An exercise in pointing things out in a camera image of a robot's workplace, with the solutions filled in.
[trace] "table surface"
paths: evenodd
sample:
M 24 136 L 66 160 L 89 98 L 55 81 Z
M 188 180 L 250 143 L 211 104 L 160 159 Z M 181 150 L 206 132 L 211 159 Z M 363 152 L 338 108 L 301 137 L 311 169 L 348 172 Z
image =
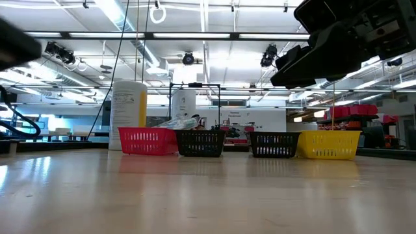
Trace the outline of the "table surface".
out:
M 0 159 L 0 233 L 415 233 L 416 162 L 123 155 Z

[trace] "yellow basket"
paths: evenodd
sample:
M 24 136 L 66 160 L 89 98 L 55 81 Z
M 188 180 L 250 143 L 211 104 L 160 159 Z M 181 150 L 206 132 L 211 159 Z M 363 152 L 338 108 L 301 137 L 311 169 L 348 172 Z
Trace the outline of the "yellow basket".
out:
M 296 154 L 308 159 L 354 159 L 360 132 L 302 131 Z

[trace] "red basket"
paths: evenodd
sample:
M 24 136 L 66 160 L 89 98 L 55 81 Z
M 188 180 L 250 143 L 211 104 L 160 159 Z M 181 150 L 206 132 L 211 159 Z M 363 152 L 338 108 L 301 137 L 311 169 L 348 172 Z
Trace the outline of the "red basket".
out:
M 166 155 L 177 152 L 176 134 L 171 129 L 119 127 L 123 153 Z

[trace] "wire basket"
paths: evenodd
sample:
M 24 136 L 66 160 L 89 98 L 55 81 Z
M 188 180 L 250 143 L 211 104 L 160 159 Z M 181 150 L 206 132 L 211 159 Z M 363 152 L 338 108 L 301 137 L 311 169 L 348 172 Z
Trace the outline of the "wire basket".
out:
M 123 153 L 166 155 L 177 152 L 174 130 L 150 127 L 119 127 Z
M 291 158 L 296 153 L 300 133 L 251 132 L 254 157 Z
M 298 156 L 307 159 L 344 159 L 356 156 L 361 131 L 303 131 Z
M 225 131 L 175 130 L 179 154 L 186 157 L 219 157 Z

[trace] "window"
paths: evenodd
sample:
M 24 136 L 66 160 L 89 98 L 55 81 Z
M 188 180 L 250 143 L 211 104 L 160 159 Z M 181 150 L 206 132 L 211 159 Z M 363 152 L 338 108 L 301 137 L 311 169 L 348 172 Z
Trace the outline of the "window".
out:
M 407 102 L 408 101 L 408 96 L 407 95 L 403 95 L 398 97 L 398 102 L 399 103 L 403 103 L 403 102 Z
M 213 100 L 213 105 L 218 105 L 218 100 Z M 245 107 L 247 105 L 246 100 L 221 100 L 222 107 Z

